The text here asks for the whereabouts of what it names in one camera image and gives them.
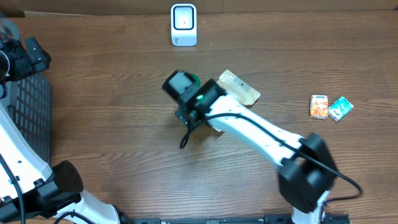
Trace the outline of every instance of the wooden table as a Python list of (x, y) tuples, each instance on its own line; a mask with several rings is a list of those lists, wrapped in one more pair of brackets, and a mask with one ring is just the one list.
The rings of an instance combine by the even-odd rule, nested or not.
[[(353, 223), (398, 218), (398, 13), (198, 15), (198, 45), (173, 47), (170, 17), (13, 19), (53, 60), (53, 165), (73, 162), (85, 189), (131, 217), (291, 212), (275, 170), (228, 134), (186, 128), (161, 90), (176, 69), (203, 81), (231, 70), (262, 95), (252, 110), (293, 133), (322, 135), (364, 197), (331, 204)], [(308, 118), (309, 98), (345, 96), (340, 122)], [(331, 197), (355, 194), (337, 180)]]

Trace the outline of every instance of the black cable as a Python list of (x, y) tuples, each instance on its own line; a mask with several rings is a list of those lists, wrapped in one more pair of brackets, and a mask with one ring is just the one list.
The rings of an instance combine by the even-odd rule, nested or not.
[(2, 86), (2, 95), (0, 96), (0, 100), (4, 99), (8, 94), (8, 87), (7, 87), (6, 82), (2, 81), (1, 86)]
[(188, 126), (188, 131), (187, 133), (184, 135), (184, 137), (181, 140), (180, 143), (180, 148), (183, 149), (188, 142), (189, 139), (189, 135), (199, 126), (205, 124), (207, 121), (214, 119), (214, 118), (219, 118), (219, 117), (224, 117), (224, 116), (233, 116), (235, 118), (242, 118), (245, 119), (246, 121), (249, 121), (250, 123), (252, 123), (253, 125), (255, 125), (257, 128), (259, 128), (261, 131), (264, 131), (267, 135), (269, 135), (271, 138), (273, 138), (275, 141), (279, 142), (281, 145), (285, 146), (286, 148), (294, 151), (295, 153), (297, 153), (300, 157), (311, 161), (312, 163), (316, 164), (317, 166), (324, 168), (326, 170), (328, 170), (329, 172), (331, 172), (332, 174), (337, 175), (338, 177), (342, 178), (343, 180), (347, 181), (348, 183), (350, 183), (351, 185), (353, 185), (354, 187), (356, 187), (359, 191), (359, 193), (357, 195), (354, 196), (348, 196), (348, 197), (338, 197), (338, 198), (332, 198), (329, 200), (326, 200), (323, 204), (325, 206), (327, 206), (327, 203), (329, 202), (334, 202), (334, 201), (339, 201), (339, 200), (349, 200), (349, 199), (355, 199), (355, 198), (359, 198), (360, 196), (362, 196), (363, 194), (363, 190), (362, 187), (356, 183), (355, 181), (353, 181), (352, 179), (350, 179), (349, 177), (345, 176), (344, 174), (338, 172), (337, 170), (333, 170), (332, 168), (322, 164), (321, 162), (313, 159), (312, 157), (302, 153), (300, 150), (290, 146), (289, 144), (287, 144), (285, 141), (279, 139), (277, 136), (273, 135), (270, 131), (268, 131), (266, 128), (262, 127), (260, 124), (258, 124), (257, 122), (253, 121), (252, 119), (243, 116), (241, 114), (237, 114), (237, 113), (221, 113), (221, 114), (216, 114), (216, 115), (212, 115), (209, 117), (206, 117), (205, 119), (197, 122), (195, 125), (193, 126)]
[(24, 204), (24, 199), (23, 197), (23, 193), (21, 188), (19, 187), (18, 184), (18, 180), (15, 178), (14, 174), (12, 174), (10, 167), (8, 167), (6, 161), (4, 160), (4, 158), (2, 157), (2, 155), (0, 154), (0, 163), (2, 165), (2, 167), (4, 168), (4, 170), (6, 171), (8, 177), (10, 178), (12, 184), (14, 184), (15, 190), (17, 191), (18, 194), (18, 201), (19, 201), (19, 211), (21, 213), (21, 224), (25, 224), (26, 222), (26, 218), (25, 218), (25, 204)]
[(61, 220), (63, 220), (68, 215), (70, 215), (72, 218), (78, 217), (79, 219), (83, 220), (84, 222), (87, 222), (88, 224), (95, 224), (92, 221), (90, 221), (88, 218), (86, 218), (83, 215), (80, 215), (79, 213), (76, 213), (76, 212), (65, 212), (64, 214), (62, 214), (60, 217), (57, 218), (57, 220), (54, 222), (54, 224), (59, 223)]

